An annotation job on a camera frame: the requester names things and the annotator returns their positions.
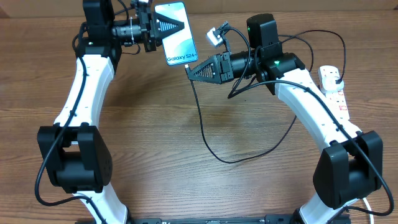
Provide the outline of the Samsung Galaxy smartphone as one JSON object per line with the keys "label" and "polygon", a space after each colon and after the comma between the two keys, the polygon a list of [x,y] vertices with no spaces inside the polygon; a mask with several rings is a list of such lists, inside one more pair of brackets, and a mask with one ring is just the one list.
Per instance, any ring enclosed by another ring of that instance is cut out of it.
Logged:
{"label": "Samsung Galaxy smartphone", "polygon": [[198,60],[197,48],[183,2],[158,4],[154,7],[162,38],[166,62],[169,66]]}

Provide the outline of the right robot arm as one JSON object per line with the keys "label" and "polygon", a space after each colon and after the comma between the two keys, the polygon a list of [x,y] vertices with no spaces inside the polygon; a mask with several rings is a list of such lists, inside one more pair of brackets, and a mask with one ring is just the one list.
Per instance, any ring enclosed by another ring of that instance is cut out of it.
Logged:
{"label": "right robot arm", "polygon": [[320,150],[313,175],[315,195],[291,215],[266,215],[264,223],[349,223],[356,201],[386,186],[383,142],[341,117],[293,53],[285,53],[272,14],[247,20],[248,50],[229,50],[186,70],[191,82],[222,84],[253,76],[283,101],[306,127]]}

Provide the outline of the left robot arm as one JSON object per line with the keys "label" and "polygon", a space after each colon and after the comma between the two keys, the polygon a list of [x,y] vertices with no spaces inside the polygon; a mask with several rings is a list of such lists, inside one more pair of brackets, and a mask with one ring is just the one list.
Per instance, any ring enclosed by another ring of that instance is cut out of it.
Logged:
{"label": "left robot arm", "polygon": [[132,223],[129,209],[111,185],[112,157],[98,130],[122,48],[176,49],[190,28],[182,2],[153,6],[150,1],[133,1],[131,8],[136,16],[118,21],[110,1],[83,2],[86,20],[72,41],[76,74],[69,96],[53,125],[37,133],[43,158],[38,174],[47,174],[69,201],[81,200],[94,223]]}

